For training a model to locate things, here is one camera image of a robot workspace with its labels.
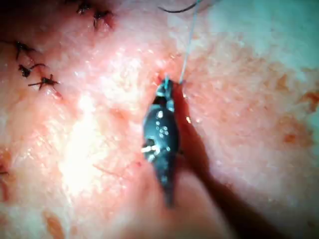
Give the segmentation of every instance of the black suture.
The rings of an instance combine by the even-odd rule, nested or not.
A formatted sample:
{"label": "black suture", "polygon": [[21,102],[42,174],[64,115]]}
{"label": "black suture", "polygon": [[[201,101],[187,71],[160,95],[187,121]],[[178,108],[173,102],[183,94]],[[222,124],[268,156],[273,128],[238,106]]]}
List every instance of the black suture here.
{"label": "black suture", "polygon": [[186,7],[184,9],[182,9],[182,10],[167,10],[167,9],[161,7],[161,6],[159,6],[158,8],[160,10],[162,10],[162,11],[169,12],[169,13],[181,13],[181,12],[186,12],[188,10],[191,10],[193,7],[196,6],[196,4],[199,4],[201,1],[203,1],[203,0],[199,0],[198,2],[194,2],[192,5]]}

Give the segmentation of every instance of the stitch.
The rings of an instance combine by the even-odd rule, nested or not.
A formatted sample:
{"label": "stitch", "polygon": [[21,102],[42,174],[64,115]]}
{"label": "stitch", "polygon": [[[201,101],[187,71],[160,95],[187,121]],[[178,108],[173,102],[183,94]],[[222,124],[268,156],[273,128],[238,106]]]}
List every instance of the stitch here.
{"label": "stitch", "polygon": [[15,48],[17,49],[17,53],[16,53],[16,57],[15,57],[16,60],[18,60],[21,51],[24,51],[24,52],[36,51],[34,48],[29,47],[28,45],[26,45],[20,41],[0,40],[0,42],[6,43],[6,44],[13,44],[15,46]]}
{"label": "stitch", "polygon": [[41,77],[41,81],[38,83],[33,83],[33,84],[28,84],[28,86],[36,86],[36,85],[40,85],[39,90],[41,90],[43,85],[52,85],[54,86],[55,84],[59,84],[57,81],[54,81],[53,79],[53,75],[50,75],[50,79],[46,78],[46,77]]}
{"label": "stitch", "polygon": [[97,29],[97,23],[99,20],[103,19],[104,17],[106,17],[107,15],[112,15],[113,16],[113,13],[106,10],[106,11],[96,11],[94,13],[94,16],[93,16],[93,26],[94,26],[94,31],[96,31]]}
{"label": "stitch", "polygon": [[92,5],[86,1],[82,1],[76,11],[77,14],[83,15],[86,11],[88,11]]}
{"label": "stitch", "polygon": [[33,70],[33,68],[35,68],[37,66],[46,67],[46,65],[44,65],[42,63],[35,64],[35,65],[31,66],[30,68],[24,67],[23,65],[19,65],[19,69],[18,70],[22,72],[22,76],[23,77],[27,78],[31,74],[31,71]]}

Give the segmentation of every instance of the red blood stain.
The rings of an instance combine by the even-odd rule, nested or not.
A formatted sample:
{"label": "red blood stain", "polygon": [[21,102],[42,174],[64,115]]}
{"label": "red blood stain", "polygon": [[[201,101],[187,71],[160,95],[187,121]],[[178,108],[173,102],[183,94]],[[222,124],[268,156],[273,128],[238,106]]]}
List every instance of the red blood stain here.
{"label": "red blood stain", "polygon": [[279,120],[276,129],[278,132],[284,133],[284,143],[289,143],[300,147],[308,147],[313,144],[312,132],[293,116],[283,116]]}
{"label": "red blood stain", "polygon": [[12,157],[10,151],[0,146],[0,188],[2,193],[2,202],[8,202],[9,201],[9,188],[8,183],[14,179],[12,174],[10,175],[8,173],[8,167],[11,164]]}
{"label": "red blood stain", "polygon": [[294,134],[285,135],[284,142],[286,142],[286,143],[295,143],[296,142],[296,135],[294,135]]}
{"label": "red blood stain", "polygon": [[313,221],[307,221],[307,225],[308,225],[308,227],[310,227],[312,229],[316,227],[316,225]]}
{"label": "red blood stain", "polygon": [[7,168],[12,162],[11,152],[8,148],[0,146],[0,173],[7,172]]}
{"label": "red blood stain", "polygon": [[49,211],[42,213],[46,223],[46,229],[54,239],[64,239],[64,232],[59,218]]}
{"label": "red blood stain", "polygon": [[284,74],[282,77],[280,77],[277,81],[276,90],[278,91],[288,91],[287,87],[287,74]]}
{"label": "red blood stain", "polygon": [[301,97],[301,102],[310,101],[310,110],[315,112],[319,103],[319,91],[307,92]]}

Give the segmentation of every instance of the skin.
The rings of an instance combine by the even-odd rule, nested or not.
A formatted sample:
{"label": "skin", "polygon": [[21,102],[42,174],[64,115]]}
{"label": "skin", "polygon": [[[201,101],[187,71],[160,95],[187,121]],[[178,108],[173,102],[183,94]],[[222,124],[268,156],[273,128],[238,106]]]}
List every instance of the skin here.
{"label": "skin", "polygon": [[[142,121],[165,73],[179,81],[192,11],[94,2],[113,13],[95,32],[78,4],[1,12],[1,37],[37,50],[17,62],[0,45],[1,238],[319,237],[316,1],[201,3],[174,95],[172,210]],[[35,62],[48,68],[23,78],[18,64]],[[27,86],[50,74],[54,88]]]}

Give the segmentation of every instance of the blood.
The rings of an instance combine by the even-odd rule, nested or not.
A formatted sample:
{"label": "blood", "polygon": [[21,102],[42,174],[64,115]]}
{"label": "blood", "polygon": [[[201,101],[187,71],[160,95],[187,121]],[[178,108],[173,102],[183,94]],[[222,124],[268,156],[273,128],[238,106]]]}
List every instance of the blood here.
{"label": "blood", "polygon": [[64,239],[65,234],[60,219],[50,211],[43,211],[42,216],[46,223],[46,229],[53,239]]}

